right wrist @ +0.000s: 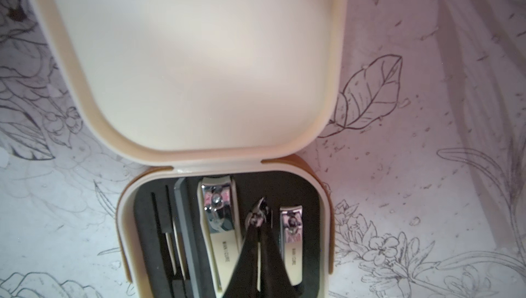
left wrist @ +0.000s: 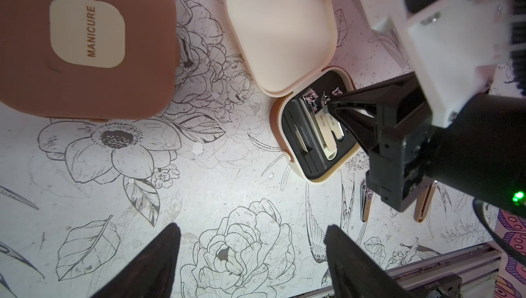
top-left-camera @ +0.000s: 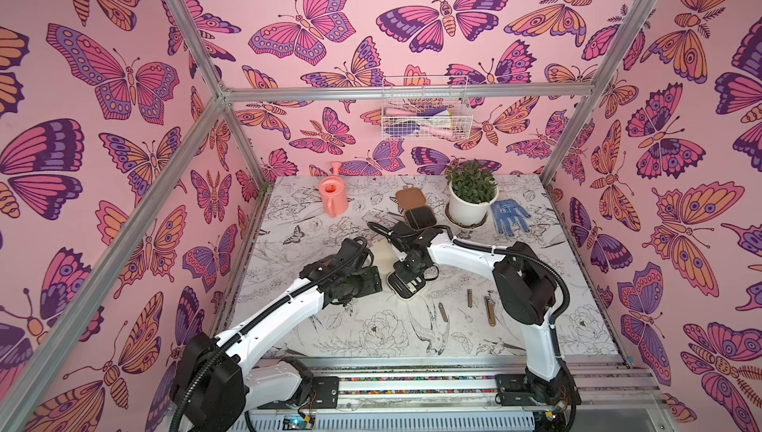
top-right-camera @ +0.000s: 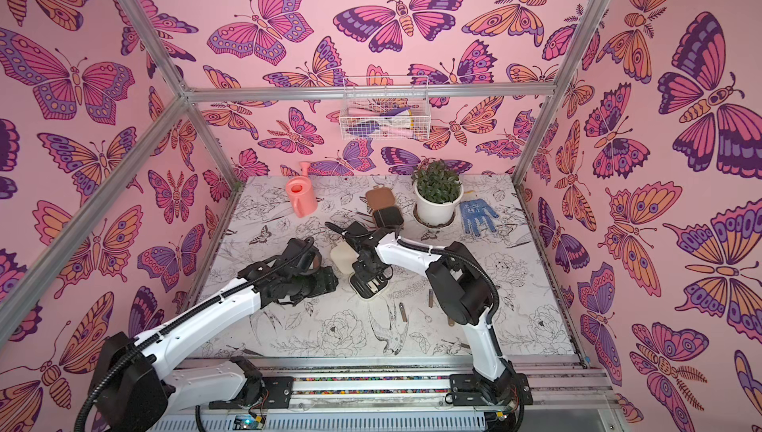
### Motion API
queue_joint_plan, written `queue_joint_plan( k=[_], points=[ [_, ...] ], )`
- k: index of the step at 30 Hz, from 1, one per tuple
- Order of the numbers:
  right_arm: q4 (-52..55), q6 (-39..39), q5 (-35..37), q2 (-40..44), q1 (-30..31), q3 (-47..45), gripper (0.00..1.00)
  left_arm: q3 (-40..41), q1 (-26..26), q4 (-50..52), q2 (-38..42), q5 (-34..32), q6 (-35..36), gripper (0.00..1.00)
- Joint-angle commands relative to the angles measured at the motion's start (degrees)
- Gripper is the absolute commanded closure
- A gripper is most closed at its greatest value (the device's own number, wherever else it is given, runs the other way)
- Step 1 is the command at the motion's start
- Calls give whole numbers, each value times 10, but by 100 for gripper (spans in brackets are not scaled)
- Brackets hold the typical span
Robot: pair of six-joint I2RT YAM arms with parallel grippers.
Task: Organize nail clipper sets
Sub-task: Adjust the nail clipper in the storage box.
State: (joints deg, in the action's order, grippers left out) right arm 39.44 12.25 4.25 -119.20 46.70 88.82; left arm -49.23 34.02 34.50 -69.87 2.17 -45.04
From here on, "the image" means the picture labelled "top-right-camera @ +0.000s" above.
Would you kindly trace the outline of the dark brown clipper case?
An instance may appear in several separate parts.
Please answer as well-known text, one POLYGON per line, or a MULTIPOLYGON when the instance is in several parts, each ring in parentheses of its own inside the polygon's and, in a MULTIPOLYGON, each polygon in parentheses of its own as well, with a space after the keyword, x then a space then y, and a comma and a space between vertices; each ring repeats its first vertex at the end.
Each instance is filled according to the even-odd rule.
POLYGON ((404 226, 402 211, 397 205, 391 189, 380 187, 366 192, 367 207, 373 223, 378 228, 400 228, 404 226))

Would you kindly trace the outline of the cream clipper case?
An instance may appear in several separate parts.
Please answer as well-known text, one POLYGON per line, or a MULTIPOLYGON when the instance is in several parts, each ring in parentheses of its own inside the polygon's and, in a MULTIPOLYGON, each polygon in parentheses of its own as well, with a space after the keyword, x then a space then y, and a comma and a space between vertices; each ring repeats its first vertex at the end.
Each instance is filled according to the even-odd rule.
POLYGON ((350 287, 363 300, 374 298, 389 285, 389 279, 384 274, 370 280, 363 280, 357 275, 353 265, 358 261, 358 254, 346 241, 341 241, 331 250, 331 261, 340 273, 348 277, 350 287))

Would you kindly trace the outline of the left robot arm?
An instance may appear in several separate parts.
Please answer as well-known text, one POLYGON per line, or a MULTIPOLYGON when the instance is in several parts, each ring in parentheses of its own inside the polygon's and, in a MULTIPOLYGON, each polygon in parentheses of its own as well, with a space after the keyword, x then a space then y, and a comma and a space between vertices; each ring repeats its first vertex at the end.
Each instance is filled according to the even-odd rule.
POLYGON ((267 400, 262 372, 242 357, 178 370, 190 354, 234 323, 272 303, 297 305, 337 290, 339 280, 312 237, 292 237, 283 253, 244 267, 218 293, 134 337, 108 338, 73 428, 97 410, 112 431, 147 431, 166 413, 204 404, 256 407, 267 400))

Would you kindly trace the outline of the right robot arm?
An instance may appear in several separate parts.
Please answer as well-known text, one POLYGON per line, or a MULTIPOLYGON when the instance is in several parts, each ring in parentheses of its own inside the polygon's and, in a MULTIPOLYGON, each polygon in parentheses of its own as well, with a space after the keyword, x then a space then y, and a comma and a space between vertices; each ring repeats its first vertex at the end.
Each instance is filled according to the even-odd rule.
POLYGON ((497 288, 468 248, 455 241, 448 247, 434 247, 410 241, 400 229, 375 231, 353 223, 327 227, 341 235, 357 254, 352 264, 350 285, 363 299, 371 299, 388 284, 386 271, 407 269, 428 279, 446 316, 462 326, 472 356, 475 388, 489 405, 520 409, 532 403, 524 374, 517 374, 502 354, 492 320, 500 298, 497 288))

